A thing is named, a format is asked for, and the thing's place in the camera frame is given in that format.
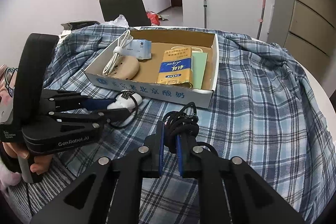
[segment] black strap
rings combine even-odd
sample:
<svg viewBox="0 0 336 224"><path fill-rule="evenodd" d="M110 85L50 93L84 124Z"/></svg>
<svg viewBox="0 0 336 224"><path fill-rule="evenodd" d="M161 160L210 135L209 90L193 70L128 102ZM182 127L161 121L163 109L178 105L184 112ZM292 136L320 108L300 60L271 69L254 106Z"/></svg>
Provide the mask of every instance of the black strap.
<svg viewBox="0 0 336 224"><path fill-rule="evenodd" d="M19 165L19 161L17 159L14 159L10 156L5 151L5 148L3 147L2 142L0 142L0 158L3 162L3 164L7 167L7 169L10 172L18 172L21 173L21 168Z"/></svg>
<svg viewBox="0 0 336 224"><path fill-rule="evenodd" d="M32 33L22 51L15 82L13 118L25 123L39 107L44 75L59 37Z"/></svg>

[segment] human hand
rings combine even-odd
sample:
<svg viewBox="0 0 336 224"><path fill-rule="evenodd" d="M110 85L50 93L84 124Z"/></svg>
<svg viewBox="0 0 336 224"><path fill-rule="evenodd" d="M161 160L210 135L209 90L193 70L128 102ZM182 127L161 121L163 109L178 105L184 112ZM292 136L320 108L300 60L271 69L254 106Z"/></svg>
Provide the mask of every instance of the human hand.
<svg viewBox="0 0 336 224"><path fill-rule="evenodd" d="M17 158L20 156L21 158L28 159L29 158L29 151L23 144L19 143L2 143L3 148L5 149L6 153L12 157ZM34 157L34 164L30 166L30 171L33 173L37 173L41 175L49 170L49 166L51 160L53 159L53 155L46 155L46 156L35 156Z"/></svg>

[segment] black cord bundle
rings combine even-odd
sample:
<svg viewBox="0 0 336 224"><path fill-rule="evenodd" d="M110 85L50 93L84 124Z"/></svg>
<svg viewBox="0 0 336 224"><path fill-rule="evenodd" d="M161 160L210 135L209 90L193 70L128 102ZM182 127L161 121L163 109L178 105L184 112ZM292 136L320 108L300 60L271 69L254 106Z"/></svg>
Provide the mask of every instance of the black cord bundle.
<svg viewBox="0 0 336 224"><path fill-rule="evenodd" d="M194 111L193 115L188 115L184 111L191 107ZM164 132L164 143L165 146L169 148L169 152L176 154L176 136L181 133L186 133L197 137L199 133L199 126L197 124L197 109L194 102L190 102L185 105L180 111L171 111L168 112L164 118L163 122L166 122L165 132ZM197 142L199 146L206 146L209 150L218 156L216 149L205 142Z"/></svg>

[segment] floor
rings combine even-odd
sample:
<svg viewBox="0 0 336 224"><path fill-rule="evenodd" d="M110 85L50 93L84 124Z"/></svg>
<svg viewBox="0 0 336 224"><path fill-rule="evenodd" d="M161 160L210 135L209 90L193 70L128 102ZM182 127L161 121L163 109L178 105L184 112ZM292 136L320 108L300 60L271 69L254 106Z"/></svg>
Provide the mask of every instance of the floor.
<svg viewBox="0 0 336 224"><path fill-rule="evenodd" d="M168 20L160 21L161 26L183 26L182 7L171 7L160 13Z"/></svg>

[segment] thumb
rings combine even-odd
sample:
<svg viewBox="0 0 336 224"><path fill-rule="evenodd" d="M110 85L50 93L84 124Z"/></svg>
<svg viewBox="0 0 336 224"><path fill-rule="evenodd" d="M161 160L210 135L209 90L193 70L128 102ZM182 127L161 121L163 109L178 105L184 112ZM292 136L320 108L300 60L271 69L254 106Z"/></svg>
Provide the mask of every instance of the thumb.
<svg viewBox="0 0 336 224"><path fill-rule="evenodd" d="M19 143L6 143L18 156L21 158L29 158L29 151L23 144Z"/></svg>

